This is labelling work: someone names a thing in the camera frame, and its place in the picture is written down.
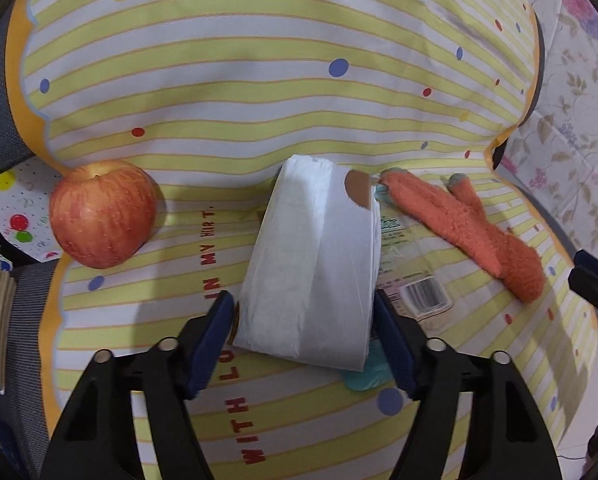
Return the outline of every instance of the barcode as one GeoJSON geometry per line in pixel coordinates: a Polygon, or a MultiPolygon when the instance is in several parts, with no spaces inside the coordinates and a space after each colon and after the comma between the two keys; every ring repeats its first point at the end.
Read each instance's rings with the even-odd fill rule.
{"type": "Polygon", "coordinates": [[[449,303],[443,287],[434,276],[404,285],[399,292],[401,299],[416,316],[445,308],[449,303]]]}

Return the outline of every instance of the orange glove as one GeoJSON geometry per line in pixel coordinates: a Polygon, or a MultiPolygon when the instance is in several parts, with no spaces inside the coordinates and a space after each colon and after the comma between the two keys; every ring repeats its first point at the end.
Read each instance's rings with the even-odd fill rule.
{"type": "Polygon", "coordinates": [[[380,182],[388,187],[395,205],[502,280],[523,303],[540,297],[546,279],[539,255],[488,222],[466,175],[450,177],[447,187],[451,194],[405,170],[388,170],[381,174],[380,182]]]}

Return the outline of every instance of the red apple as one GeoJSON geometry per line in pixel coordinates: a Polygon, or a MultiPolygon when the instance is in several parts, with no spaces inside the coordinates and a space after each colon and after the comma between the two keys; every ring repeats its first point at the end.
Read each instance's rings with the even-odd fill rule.
{"type": "Polygon", "coordinates": [[[80,264],[107,269],[150,236],[156,211],[150,177],[122,160],[92,162],[61,179],[50,198],[50,227],[80,264]]]}

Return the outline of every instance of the folded diaper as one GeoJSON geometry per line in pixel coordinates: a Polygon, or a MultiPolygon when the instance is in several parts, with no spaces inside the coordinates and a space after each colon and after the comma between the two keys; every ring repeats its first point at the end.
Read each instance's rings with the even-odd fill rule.
{"type": "Polygon", "coordinates": [[[328,160],[292,156],[256,239],[234,344],[361,371],[380,253],[370,177],[328,160]]]}

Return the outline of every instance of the yellow striped cloth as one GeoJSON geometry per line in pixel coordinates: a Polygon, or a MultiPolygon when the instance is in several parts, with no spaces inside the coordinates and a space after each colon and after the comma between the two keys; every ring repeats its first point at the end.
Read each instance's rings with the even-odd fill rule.
{"type": "MultiPolygon", "coordinates": [[[[50,431],[95,350],[147,348],[220,289],[238,296],[272,180],[305,153],[438,185],[467,173],[490,221],[538,250],[548,285],[524,307],[415,229],[457,296],[435,334],[464,352],[510,352],[559,440],[588,381],[596,318],[569,292],[570,262],[540,216],[488,169],[490,147],[530,106],[538,59],[526,0],[17,0],[6,83],[22,137],[63,172],[124,158],[163,197],[130,260],[59,262],[39,341],[50,431]]],[[[138,394],[133,409],[156,479],[138,394]]],[[[189,410],[218,480],[361,480],[388,478],[416,404],[393,384],[352,392],[337,371],[226,347],[189,410]]],[[[463,396],[448,479],[468,411],[463,396]]]]}

